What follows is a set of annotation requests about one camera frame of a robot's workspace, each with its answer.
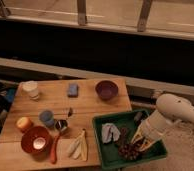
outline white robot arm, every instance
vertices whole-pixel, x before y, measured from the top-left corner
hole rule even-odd
[[[145,151],[181,120],[194,124],[194,106],[185,98],[163,94],[156,101],[156,110],[139,125],[131,143],[143,139],[139,151]]]

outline dark background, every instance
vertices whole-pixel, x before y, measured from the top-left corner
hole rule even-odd
[[[0,57],[194,86],[194,41],[0,20]]]

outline green basket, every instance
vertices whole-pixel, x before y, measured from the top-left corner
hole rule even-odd
[[[101,130],[102,124],[105,123],[114,123],[118,128],[126,126],[130,131],[128,136],[128,139],[130,140],[135,134],[138,127],[138,125],[134,122],[134,116],[137,112],[143,113],[143,119],[149,116],[147,110],[140,109],[130,112],[96,116],[93,118],[94,133],[96,137],[101,167],[103,170],[111,170],[126,166],[132,166],[151,160],[165,158],[167,156],[167,150],[162,141],[156,142],[150,149],[147,150],[145,154],[142,155],[140,159],[134,161],[125,160],[121,156],[119,156],[118,148],[114,143],[102,143]]]

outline wooden tabletop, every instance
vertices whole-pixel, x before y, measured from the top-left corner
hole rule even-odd
[[[127,94],[125,81],[122,78],[109,79],[118,85],[118,95],[102,101],[95,92],[96,84],[102,79],[58,80],[38,82],[41,91],[39,101],[32,101],[19,85],[14,102],[0,135],[0,170],[43,170],[53,168],[69,168],[100,165],[95,142],[92,118],[96,115],[117,113],[132,110]],[[79,86],[77,98],[67,97],[68,84],[75,82]],[[53,111],[56,119],[65,119],[69,108],[73,108],[73,116],[69,118],[69,129],[58,142],[56,164],[51,164],[48,155],[31,156],[21,149],[22,133],[16,128],[17,119],[28,116],[35,125],[42,125],[38,115],[45,109]],[[68,158],[66,148],[85,128],[87,131],[88,160],[82,161]],[[49,130],[52,136],[56,130]]]

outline purple bowl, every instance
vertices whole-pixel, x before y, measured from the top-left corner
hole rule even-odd
[[[102,100],[110,100],[118,94],[118,86],[109,80],[100,81],[95,90]]]

